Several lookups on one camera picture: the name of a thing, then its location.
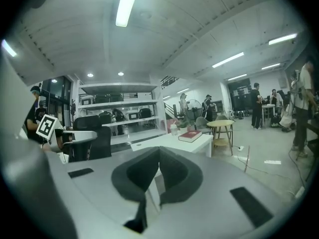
book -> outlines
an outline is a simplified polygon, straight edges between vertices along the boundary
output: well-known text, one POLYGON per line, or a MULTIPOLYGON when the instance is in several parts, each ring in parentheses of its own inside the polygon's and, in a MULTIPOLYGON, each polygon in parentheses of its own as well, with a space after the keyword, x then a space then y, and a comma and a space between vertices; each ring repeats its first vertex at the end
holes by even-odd
POLYGON ((188 131, 184 134, 181 134, 178 137, 178 140, 180 141, 187 141, 187 142, 194 142, 197 138, 199 138, 202 135, 201 131, 192 130, 188 131))

white shelving unit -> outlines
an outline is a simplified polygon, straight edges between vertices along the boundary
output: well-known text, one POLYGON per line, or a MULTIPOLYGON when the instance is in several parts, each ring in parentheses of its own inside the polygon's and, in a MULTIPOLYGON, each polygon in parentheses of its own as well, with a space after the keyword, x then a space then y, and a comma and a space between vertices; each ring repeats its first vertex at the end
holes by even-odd
POLYGON ((77 99, 75 117, 79 117, 80 111, 100 111, 111 108, 128 108, 128 107, 140 107, 140 106, 152 106, 153 116, 144 119, 125 120, 119 122, 113 122, 104 124, 103 126, 118 126, 124 124, 131 124, 149 120, 155 120, 156 129, 149 129, 140 132, 134 132, 124 135, 111 136, 111 145, 120 144, 125 142, 132 142, 137 140, 143 140, 154 136, 159 136, 167 133, 167 125, 165 118, 164 102, 161 94, 160 79, 154 79, 150 77, 150 84, 148 83, 98 83, 98 84, 86 84, 80 85, 80 81, 77 81, 77 99), (125 100, 122 102, 109 102, 101 104, 80 105, 79 103, 79 89, 82 89, 86 94, 90 96, 106 95, 106 94, 129 94, 129 93, 151 93, 150 99, 146 95, 146 98, 125 100))

cap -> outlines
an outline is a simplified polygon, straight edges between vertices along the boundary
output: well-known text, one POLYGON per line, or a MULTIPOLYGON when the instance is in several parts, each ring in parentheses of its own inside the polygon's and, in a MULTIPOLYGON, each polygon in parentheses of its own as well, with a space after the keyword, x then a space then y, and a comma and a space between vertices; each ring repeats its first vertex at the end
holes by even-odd
POLYGON ((31 92, 32 92, 32 91, 38 91, 38 92, 39 92, 39 95, 40 95, 40 93, 41 93, 41 89, 40 89, 39 86, 33 86, 33 87, 30 89, 30 91, 31 91, 31 92))

white ceiling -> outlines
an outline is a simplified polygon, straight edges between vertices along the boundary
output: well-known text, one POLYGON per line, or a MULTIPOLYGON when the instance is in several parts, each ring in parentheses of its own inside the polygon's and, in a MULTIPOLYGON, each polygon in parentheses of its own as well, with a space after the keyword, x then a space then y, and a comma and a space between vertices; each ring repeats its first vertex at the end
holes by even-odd
POLYGON ((148 82, 151 72, 207 81, 273 63, 284 68, 307 39, 284 0, 135 0, 127 27, 115 26, 118 4, 47 0, 28 10, 7 37, 18 54, 10 57, 13 67, 27 84, 73 73, 84 83, 148 82), (295 32, 295 44, 268 45, 295 32), (211 67, 242 51, 245 56, 211 67))

white desk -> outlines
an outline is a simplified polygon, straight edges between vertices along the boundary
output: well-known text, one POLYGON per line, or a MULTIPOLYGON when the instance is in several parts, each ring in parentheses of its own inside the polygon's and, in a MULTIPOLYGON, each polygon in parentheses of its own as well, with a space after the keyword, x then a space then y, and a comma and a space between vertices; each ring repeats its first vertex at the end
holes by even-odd
MULTIPOLYGON (((178 135, 171 135, 165 134, 150 140, 141 141, 138 143, 131 144, 131 148, 133 151, 148 148, 148 147, 156 147, 156 146, 164 146, 184 151, 189 151, 192 153, 199 153, 204 152, 207 157, 211 157, 211 142, 212 142, 212 135, 202 134, 198 139, 194 142, 186 142, 178 140, 178 136, 180 132, 178 131, 178 135)), ((155 177, 160 176, 161 172, 160 169, 156 173, 155 177)), ((155 207, 158 211, 160 211, 160 195, 153 179, 150 187, 148 189, 155 207)))
POLYGON ((171 133, 165 134, 150 140, 131 144, 131 148, 133 151, 136 151, 148 147, 164 146, 192 153, 205 152, 207 157, 211 157, 212 135, 202 134, 194 142, 180 141, 178 140, 178 136, 171 135, 171 133))
POLYGON ((272 108, 273 109, 273 114, 275 114, 275 105, 263 105, 262 106, 262 110, 263 110, 263 126, 265 125, 265 117, 264 117, 264 109, 270 109, 272 108))

